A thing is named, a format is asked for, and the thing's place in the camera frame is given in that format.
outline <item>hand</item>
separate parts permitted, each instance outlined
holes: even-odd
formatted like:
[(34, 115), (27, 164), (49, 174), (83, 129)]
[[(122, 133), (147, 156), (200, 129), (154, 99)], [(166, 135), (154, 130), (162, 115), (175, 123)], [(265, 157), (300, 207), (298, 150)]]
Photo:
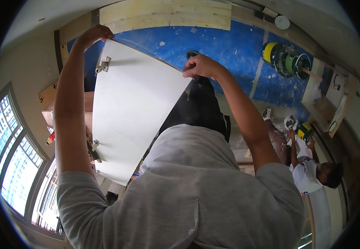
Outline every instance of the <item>hand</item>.
[(109, 29), (109, 27), (97, 24), (94, 27), (89, 28), (85, 31), (77, 40), (76, 42), (81, 43), (85, 49), (88, 49), (93, 42), (101, 39), (105, 42), (108, 39), (113, 38), (113, 33)]
[(183, 77), (199, 75), (215, 81), (224, 72), (228, 72), (228, 70), (217, 61), (204, 55), (197, 55), (187, 61), (183, 68)]
[(295, 133), (293, 132), (292, 128), (288, 130), (288, 134), (292, 142), (295, 142)]
[(307, 148), (314, 150), (315, 141), (314, 138), (310, 138), (310, 144), (306, 144)]

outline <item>sleeve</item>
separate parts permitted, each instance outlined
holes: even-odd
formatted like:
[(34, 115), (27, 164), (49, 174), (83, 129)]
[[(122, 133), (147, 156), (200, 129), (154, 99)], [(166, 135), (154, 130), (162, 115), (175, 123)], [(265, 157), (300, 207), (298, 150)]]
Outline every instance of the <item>sleeve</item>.
[(289, 168), (291, 170), (292, 176), (293, 176), (293, 180), (295, 182), (301, 182), (305, 177), (307, 177), (307, 170), (306, 167), (299, 163), (298, 165), (296, 165), (295, 168), (290, 167)]
[(301, 230), (304, 205), (289, 169), (280, 163), (267, 163), (257, 170), (255, 178), (266, 186), (277, 203), (288, 211), (296, 231)]
[(108, 202), (90, 174), (67, 171), (58, 175), (57, 204), (64, 232), (75, 249), (103, 248)]

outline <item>window frame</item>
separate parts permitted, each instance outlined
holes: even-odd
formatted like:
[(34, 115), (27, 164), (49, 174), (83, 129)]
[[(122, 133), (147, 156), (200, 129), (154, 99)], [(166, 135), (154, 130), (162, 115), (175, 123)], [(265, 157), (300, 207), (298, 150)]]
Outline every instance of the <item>window frame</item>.
[(24, 137), (26, 137), (27, 141), (30, 143), (30, 145), (33, 147), (33, 149), (35, 150), (35, 152), (42, 158), (43, 162), (42, 164), (39, 166), (38, 171), (35, 175), (35, 178), (32, 182), (31, 188), (29, 190), (28, 193), (28, 198), (26, 201), (26, 206), (25, 206), (25, 211), (24, 211), (24, 216), (22, 216), (19, 212), (17, 212), (12, 206), (10, 206), (8, 204), (8, 202), (6, 200), (4, 200), (4, 198), (2, 198), (5, 203), (7, 204), (8, 209), (12, 212), (13, 217), (15, 218), (16, 221), (23, 223), (24, 225), (32, 228), (35, 231), (38, 231), (44, 235), (47, 235), (49, 237), (52, 238), (56, 238), (56, 239), (60, 239), (60, 240), (65, 240), (65, 233), (62, 232), (61, 234), (58, 233), (54, 233), (54, 232), (50, 232), (47, 231), (45, 229), (43, 229), (42, 227), (39, 227), (37, 225), (32, 224), (32, 214), (33, 214), (33, 209), (36, 205), (36, 199), (38, 197), (38, 193), (40, 191), (41, 185), (43, 183), (43, 179), (47, 173), (47, 171), (49, 170), (52, 162), (54, 161), (55, 156), (53, 156), (52, 158), (50, 158), (46, 152), (42, 149), (42, 147), (39, 145), (39, 143), (36, 141), (36, 138), (33, 136), (31, 130), (29, 129), (27, 123), (25, 122), (25, 119), (21, 113), (21, 110), (17, 104), (17, 100), (14, 94), (14, 89), (13, 89), (13, 85), (11, 82), (9, 82), (1, 91), (0, 91), (0, 102), (3, 100), (3, 98), (7, 96), (14, 114), (14, 117), (18, 123), (18, 126), (16, 127), (16, 129), (12, 132), (12, 134), (10, 135), (8, 141), (5, 143), (4, 148), (2, 150), (2, 153), (0, 155), (0, 163), (2, 161), (3, 155), (5, 150), (8, 148), (8, 145), (10, 143), (10, 141), (12, 140), (12, 138), (14, 137), (14, 134), (16, 134), (16, 132), (18, 131), (19, 127), (22, 126), (22, 131), (19, 133), (18, 137), (15, 138), (15, 142), (13, 143), (12, 147), (10, 148), (6, 160), (3, 163), (2, 166), (2, 171), (0, 174), (0, 194), (2, 191), (2, 185), (3, 185), (3, 180), (5, 177), (5, 174), (7, 172), (8, 169), (8, 165), (14, 155), (14, 152), (16, 151), (16, 149), (18, 148), (19, 144), (21, 143), (21, 141), (23, 140)]

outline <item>white cabinet door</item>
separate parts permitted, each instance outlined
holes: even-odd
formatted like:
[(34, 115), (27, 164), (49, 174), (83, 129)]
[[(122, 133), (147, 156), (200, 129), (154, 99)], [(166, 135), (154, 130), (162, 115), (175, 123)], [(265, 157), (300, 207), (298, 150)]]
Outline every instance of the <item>white cabinet door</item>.
[(177, 69), (138, 50), (108, 40), (101, 60), (108, 72), (97, 75), (93, 139), (102, 176), (126, 185), (174, 104), (187, 87)]

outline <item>shoe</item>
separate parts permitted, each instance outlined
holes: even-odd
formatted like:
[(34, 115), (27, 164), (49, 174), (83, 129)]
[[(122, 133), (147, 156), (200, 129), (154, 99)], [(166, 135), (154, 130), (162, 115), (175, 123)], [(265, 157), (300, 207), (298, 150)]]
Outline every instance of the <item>shoe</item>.
[(271, 119), (271, 107), (267, 107), (263, 112), (263, 120), (270, 120)]
[(285, 125), (285, 127), (287, 127), (288, 129), (290, 129), (292, 126), (294, 126), (294, 125), (296, 124), (296, 120), (295, 120), (295, 118), (291, 115), (291, 116), (286, 117), (286, 118), (283, 120), (283, 124)]
[(191, 57), (197, 56), (199, 53), (195, 50), (188, 50), (186, 53), (186, 57), (189, 60)]

